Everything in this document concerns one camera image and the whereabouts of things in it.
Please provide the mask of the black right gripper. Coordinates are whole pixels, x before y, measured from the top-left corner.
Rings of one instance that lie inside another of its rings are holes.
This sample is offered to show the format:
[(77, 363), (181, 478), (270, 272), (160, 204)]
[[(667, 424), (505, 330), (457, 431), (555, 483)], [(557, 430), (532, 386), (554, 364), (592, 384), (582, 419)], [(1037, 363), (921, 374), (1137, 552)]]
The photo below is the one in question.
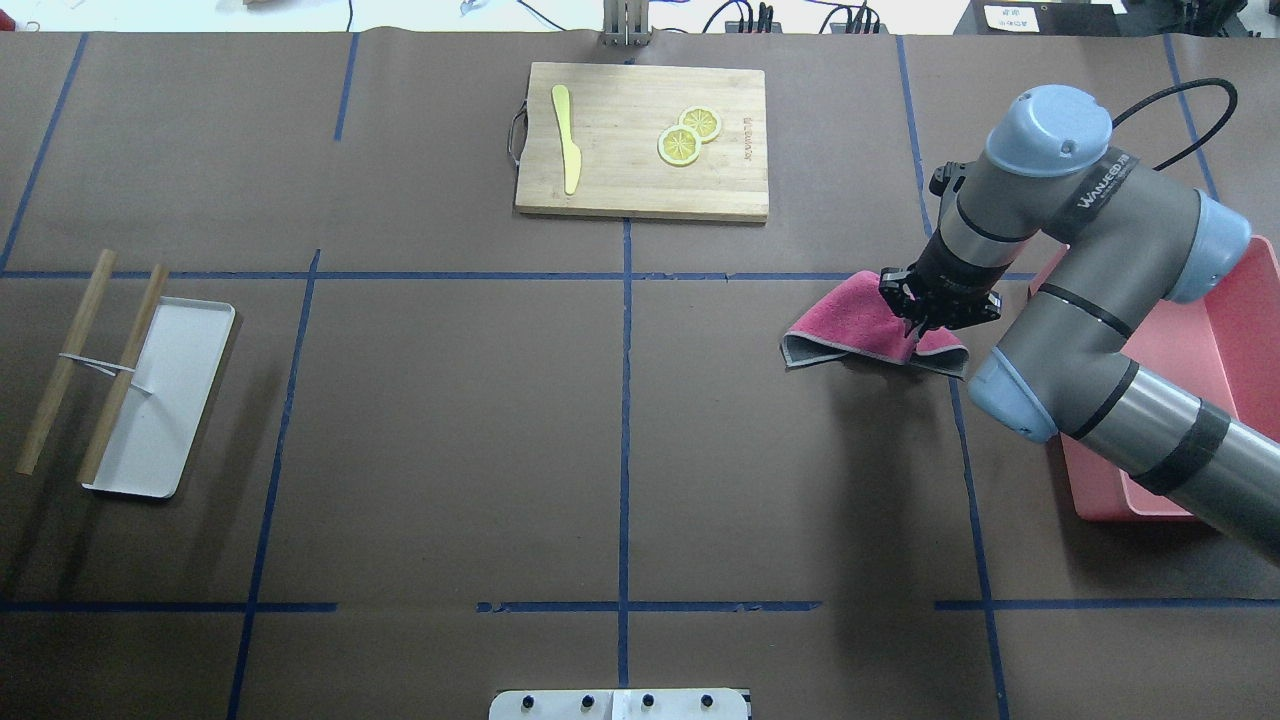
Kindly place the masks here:
[(941, 234), (934, 234), (915, 263), (881, 270), (878, 292), (892, 314), (904, 320), (902, 337), (919, 341), (925, 332), (998, 320), (1002, 299), (995, 283), (1002, 275), (1001, 266), (964, 260)]

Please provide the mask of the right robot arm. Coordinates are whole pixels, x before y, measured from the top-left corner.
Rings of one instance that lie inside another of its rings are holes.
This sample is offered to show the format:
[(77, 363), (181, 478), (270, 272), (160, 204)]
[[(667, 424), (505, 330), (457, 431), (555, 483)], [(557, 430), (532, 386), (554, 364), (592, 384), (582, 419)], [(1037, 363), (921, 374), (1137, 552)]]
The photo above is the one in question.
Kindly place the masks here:
[(1038, 233), (1066, 252), (980, 364), (972, 401), (1019, 436), (1065, 434), (1270, 562), (1277, 442), (1124, 354), (1160, 301), (1213, 290), (1251, 224), (1112, 145), (1089, 94), (1020, 94), (979, 158), (931, 182), (940, 218), (920, 256), (879, 274), (905, 336), (995, 322), (995, 283)]

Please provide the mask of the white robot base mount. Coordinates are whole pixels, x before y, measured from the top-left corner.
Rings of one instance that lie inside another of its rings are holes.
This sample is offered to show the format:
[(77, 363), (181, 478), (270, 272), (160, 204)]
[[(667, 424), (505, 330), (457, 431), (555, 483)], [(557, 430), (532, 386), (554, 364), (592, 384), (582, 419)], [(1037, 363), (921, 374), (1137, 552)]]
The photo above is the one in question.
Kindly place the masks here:
[(751, 719), (746, 691), (727, 687), (502, 691), (489, 719)]

